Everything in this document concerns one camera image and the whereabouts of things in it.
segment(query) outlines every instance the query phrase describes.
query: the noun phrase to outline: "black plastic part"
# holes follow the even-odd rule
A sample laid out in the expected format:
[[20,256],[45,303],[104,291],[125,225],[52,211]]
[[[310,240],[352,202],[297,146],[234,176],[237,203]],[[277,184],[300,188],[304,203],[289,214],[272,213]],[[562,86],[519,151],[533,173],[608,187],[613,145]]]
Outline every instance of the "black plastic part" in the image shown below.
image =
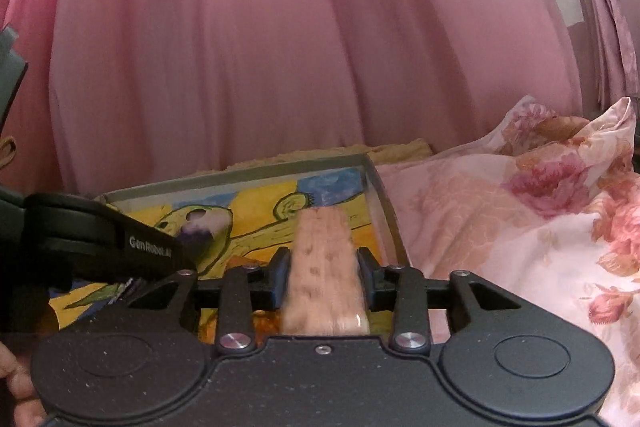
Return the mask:
[[195,272],[176,274],[43,341],[32,377],[45,406],[81,424],[137,423],[197,386],[210,347],[194,335],[195,285]]
[[17,38],[18,34],[10,26],[0,32],[0,132],[27,72],[27,63],[12,50]]
[[[422,273],[411,267],[387,269],[386,272],[389,277],[398,279],[394,328],[389,344],[402,353],[428,355],[431,349],[431,330]],[[411,335],[414,339],[420,339],[420,342],[415,346],[405,345],[399,342],[403,335]]]
[[[248,273],[242,266],[225,271],[216,325],[216,349],[220,353],[236,355],[255,349],[253,309],[247,280],[248,276],[255,275],[255,273]],[[222,341],[227,335],[244,335],[248,343],[244,347],[228,349]]]
[[158,280],[194,269],[176,238],[96,201],[3,189],[0,212],[0,259],[19,263],[12,273],[30,284],[68,291],[73,279]]
[[[449,341],[411,351],[394,336],[271,337],[257,349],[252,311],[286,288],[280,250],[222,281],[176,274],[45,341],[33,379],[49,427],[605,426],[594,415],[613,361],[598,339],[472,273],[425,280],[358,254],[370,305],[395,303],[394,335],[430,343],[428,307],[442,307]],[[188,332],[199,305],[218,306],[214,347]],[[250,342],[229,349],[227,333]]]
[[18,247],[23,205],[18,194],[0,187],[0,332],[31,331],[49,302],[46,282],[56,276],[56,267],[34,265]]
[[462,396],[527,421],[571,418],[603,402],[614,364],[596,337],[473,274],[452,274],[451,284],[454,334],[440,368]]

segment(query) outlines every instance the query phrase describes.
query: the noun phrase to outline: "finger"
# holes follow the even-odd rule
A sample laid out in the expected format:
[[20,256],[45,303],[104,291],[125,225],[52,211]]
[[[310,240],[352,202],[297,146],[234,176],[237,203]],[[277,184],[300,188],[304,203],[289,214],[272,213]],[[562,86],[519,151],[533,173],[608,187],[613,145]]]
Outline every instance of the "finger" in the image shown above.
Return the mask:
[[36,395],[31,377],[26,371],[16,371],[9,375],[6,379],[6,385],[16,400],[26,400]]
[[15,407],[15,427],[38,427],[46,416],[40,400],[22,402]]
[[0,343],[0,379],[6,378],[18,367],[18,361],[7,347]]
[[15,370],[28,373],[31,366],[31,355],[38,343],[57,331],[58,318],[56,317],[56,312],[53,311],[51,306],[48,306],[37,324],[36,331],[21,336],[19,343],[20,353],[14,351],[15,358],[18,360],[18,367]]

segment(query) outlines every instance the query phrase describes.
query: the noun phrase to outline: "human hand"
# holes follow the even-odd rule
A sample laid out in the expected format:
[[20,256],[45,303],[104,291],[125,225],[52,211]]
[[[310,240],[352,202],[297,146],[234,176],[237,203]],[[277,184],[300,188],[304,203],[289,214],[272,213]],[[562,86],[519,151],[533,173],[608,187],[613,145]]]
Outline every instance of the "human hand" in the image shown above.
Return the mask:
[[0,380],[2,378],[6,378],[7,387],[18,403],[14,412],[15,426],[37,427],[43,423],[46,413],[36,398],[28,361],[17,358],[0,343]]

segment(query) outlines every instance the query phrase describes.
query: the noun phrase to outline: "pink bedding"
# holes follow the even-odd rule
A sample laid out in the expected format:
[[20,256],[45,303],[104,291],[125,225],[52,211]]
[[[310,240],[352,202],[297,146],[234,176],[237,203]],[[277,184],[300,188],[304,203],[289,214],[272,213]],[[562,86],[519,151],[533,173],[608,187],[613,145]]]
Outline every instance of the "pink bedding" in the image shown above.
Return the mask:
[[[616,378],[602,409],[640,426],[640,175],[622,98],[588,123],[524,98],[484,138],[381,166],[413,266],[468,269],[594,333]],[[434,339],[448,337],[434,316]]]

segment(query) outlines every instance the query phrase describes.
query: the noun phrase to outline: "metal screw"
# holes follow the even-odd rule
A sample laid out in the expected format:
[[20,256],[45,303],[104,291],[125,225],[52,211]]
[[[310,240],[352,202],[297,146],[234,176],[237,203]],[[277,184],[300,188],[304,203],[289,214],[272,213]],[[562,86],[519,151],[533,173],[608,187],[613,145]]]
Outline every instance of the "metal screw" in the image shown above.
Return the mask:
[[318,355],[328,355],[333,351],[331,346],[318,346],[316,347],[316,353]]
[[251,338],[244,333],[227,333],[220,337],[220,346],[225,349],[244,349],[251,344]]
[[417,349],[426,343],[427,339],[424,338],[424,335],[415,333],[415,331],[407,331],[406,333],[396,335],[396,344],[405,349]]

